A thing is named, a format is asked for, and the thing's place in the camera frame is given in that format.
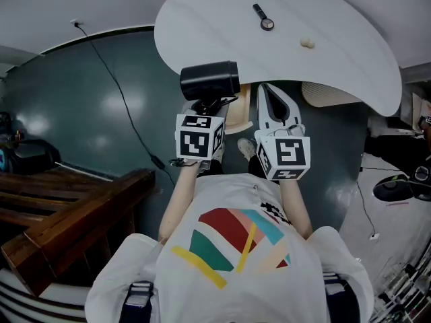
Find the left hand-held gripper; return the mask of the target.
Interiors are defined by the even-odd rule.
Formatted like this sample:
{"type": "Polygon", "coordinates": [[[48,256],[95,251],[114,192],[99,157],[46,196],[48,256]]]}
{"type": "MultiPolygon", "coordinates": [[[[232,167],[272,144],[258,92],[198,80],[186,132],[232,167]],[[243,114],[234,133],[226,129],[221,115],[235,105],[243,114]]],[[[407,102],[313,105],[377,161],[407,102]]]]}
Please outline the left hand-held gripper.
{"type": "Polygon", "coordinates": [[[222,106],[215,116],[204,116],[192,109],[193,102],[185,103],[176,117],[176,157],[183,161],[182,166],[199,163],[201,168],[210,168],[225,141],[228,106],[222,106]]]}

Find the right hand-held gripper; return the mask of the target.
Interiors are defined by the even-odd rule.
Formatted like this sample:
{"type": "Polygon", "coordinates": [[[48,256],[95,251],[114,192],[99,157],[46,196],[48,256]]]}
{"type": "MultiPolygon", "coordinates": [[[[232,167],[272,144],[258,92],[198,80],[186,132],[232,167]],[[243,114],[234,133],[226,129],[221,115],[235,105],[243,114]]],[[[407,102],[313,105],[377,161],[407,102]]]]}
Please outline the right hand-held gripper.
{"type": "Polygon", "coordinates": [[[282,89],[267,83],[258,86],[255,131],[257,157],[265,177],[272,181],[299,180],[310,168],[310,138],[304,135],[297,103],[282,89]],[[288,128],[272,128],[273,122],[288,128]]]}

